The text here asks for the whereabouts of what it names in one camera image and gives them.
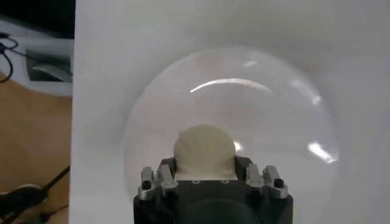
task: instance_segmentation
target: black cable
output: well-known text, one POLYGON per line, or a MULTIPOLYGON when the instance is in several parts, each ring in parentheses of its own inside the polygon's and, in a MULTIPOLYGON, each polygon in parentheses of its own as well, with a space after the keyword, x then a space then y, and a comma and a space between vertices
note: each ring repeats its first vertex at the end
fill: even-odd
POLYGON ((66 174, 69 173, 71 166, 68 166, 60 174, 58 174, 52 181, 50 181, 45 187, 42 188, 43 191, 47 192, 53 187, 59 180, 61 180, 66 174))
MULTIPOLYGON (((51 180, 45 187, 42 188, 42 191, 47 192, 53 187, 59 180, 61 180, 66 174, 70 171, 70 166, 65 168, 60 174, 58 174, 53 180, 51 180)), ((16 211, 11 216, 7 217, 1 224, 11 224, 15 219, 19 217, 24 211, 16 211)))
POLYGON ((0 80, 0 84, 5 83, 5 82, 7 82, 8 80, 10 80, 11 77, 12 77, 12 74, 13 74, 13 64, 12 64, 10 58, 8 58, 8 56, 5 54, 5 52, 4 52, 4 50, 2 49, 2 46, 1 46, 1 45, 2 45, 2 44, 0 43, 0 55, 2 55, 2 56, 7 60, 8 65, 10 66, 10 71, 8 72, 8 75, 7 75, 4 79, 0 80))
POLYGON ((39 218, 40 218, 40 220, 41 220, 43 223, 46 223, 47 221, 49 221, 49 219, 50 219, 53 215, 55 215, 55 214, 57 214, 58 212, 60 212, 60 211, 62 211, 62 210, 64 210, 64 209, 66 209, 67 207, 69 207, 69 205, 64 205, 64 206, 62 206, 62 207, 60 207, 60 208, 58 208, 57 210, 52 211, 52 212, 41 213, 41 214, 39 215, 39 218))
MULTIPOLYGON (((8 55, 5 54, 5 51, 13 52, 14 54, 26 57, 26 58, 34 60, 34 61, 39 61, 39 62, 43 62, 43 63, 53 64, 52 61, 47 61, 47 60, 42 60, 40 58, 31 57, 30 55, 27 55, 27 54, 24 54, 22 52, 16 51, 15 48, 17 48, 19 46, 19 42, 17 42, 16 40, 10 38, 8 34, 0 32, 0 39, 1 38, 13 42, 13 46, 8 47, 8 46, 4 45, 2 42, 0 42, 0 56, 3 56, 7 60, 9 66, 10 66, 10 71, 9 71, 8 75, 5 77, 5 79, 0 80, 0 84, 9 81, 11 79, 11 77, 12 77, 12 74, 13 74, 13 64, 12 64, 11 60, 9 59, 8 55)), ((61 65, 57 65, 57 67, 59 69, 65 71, 65 72, 71 74, 70 71, 62 68, 61 65)))

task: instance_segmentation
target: transparent sphere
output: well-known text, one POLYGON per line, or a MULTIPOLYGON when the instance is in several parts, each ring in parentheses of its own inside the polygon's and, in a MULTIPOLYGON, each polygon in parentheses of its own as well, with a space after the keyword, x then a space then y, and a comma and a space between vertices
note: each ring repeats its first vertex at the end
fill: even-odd
POLYGON ((305 74, 279 58, 243 47, 193 53, 159 74, 129 115, 129 194, 143 167, 173 156, 181 131, 215 125, 237 155, 276 166, 294 198, 294 223, 316 223, 338 169, 331 118, 305 74))

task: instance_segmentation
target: screw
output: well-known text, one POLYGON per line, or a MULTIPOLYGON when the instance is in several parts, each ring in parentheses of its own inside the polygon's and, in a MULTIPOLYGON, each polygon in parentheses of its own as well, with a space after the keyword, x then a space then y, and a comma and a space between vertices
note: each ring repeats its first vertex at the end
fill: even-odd
POLYGON ((274 179, 274 187, 281 189, 284 186, 285 186, 285 182, 282 179, 280 178, 274 179))
POLYGON ((149 190, 152 188, 152 182, 150 180, 142 181, 142 190, 149 190))

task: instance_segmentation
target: metal bracket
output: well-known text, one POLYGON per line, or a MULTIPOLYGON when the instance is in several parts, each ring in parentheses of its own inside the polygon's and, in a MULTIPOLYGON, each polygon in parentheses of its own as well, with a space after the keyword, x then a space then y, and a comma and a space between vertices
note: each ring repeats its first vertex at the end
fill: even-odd
POLYGON ((263 170, 263 178, 266 186, 270 188, 272 198, 282 199, 288 196, 288 187, 280 178, 275 166, 266 166, 263 170))
POLYGON ((158 170, 159 177, 162 179, 161 189, 163 196, 166 197, 169 193, 176 194, 176 187, 179 185, 177 181, 175 181, 172 177, 171 170, 169 166, 164 164, 160 166, 158 170))
POLYGON ((141 186, 138 187, 140 200, 147 201, 155 198, 154 175, 151 167, 144 167, 141 172, 141 186))
POLYGON ((260 176, 258 167, 254 163, 250 163, 246 167, 246 184, 253 190, 258 190, 263 194, 264 179, 260 176))

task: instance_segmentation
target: beige object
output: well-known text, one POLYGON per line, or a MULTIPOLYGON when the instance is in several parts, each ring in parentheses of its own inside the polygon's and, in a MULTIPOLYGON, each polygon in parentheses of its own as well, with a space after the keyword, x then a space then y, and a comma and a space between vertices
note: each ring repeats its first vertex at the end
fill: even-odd
POLYGON ((174 146, 177 180, 236 180, 233 139, 211 125, 191 127, 174 146))
MULTIPOLYGON (((0 192, 27 183, 43 186, 69 165, 72 98, 31 91, 11 80, 0 85, 0 108, 0 192)), ((68 203, 69 175, 49 191, 45 203, 28 209, 15 223, 68 203)), ((67 209, 49 223, 68 223, 67 209)))

